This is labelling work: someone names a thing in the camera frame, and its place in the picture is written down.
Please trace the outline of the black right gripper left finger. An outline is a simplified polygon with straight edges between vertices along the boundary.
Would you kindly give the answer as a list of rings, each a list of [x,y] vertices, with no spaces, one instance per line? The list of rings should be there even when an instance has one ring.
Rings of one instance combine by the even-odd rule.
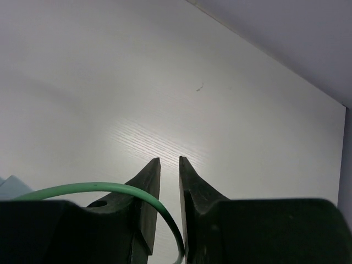
[[[87,207],[64,200],[1,203],[1,263],[146,263],[157,211],[112,192]]]

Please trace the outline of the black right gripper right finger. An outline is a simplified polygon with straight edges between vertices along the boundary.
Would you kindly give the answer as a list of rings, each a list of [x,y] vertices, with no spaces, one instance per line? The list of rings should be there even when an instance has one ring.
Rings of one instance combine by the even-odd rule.
[[[351,231],[325,199],[231,200],[179,159],[186,263],[351,263]]]

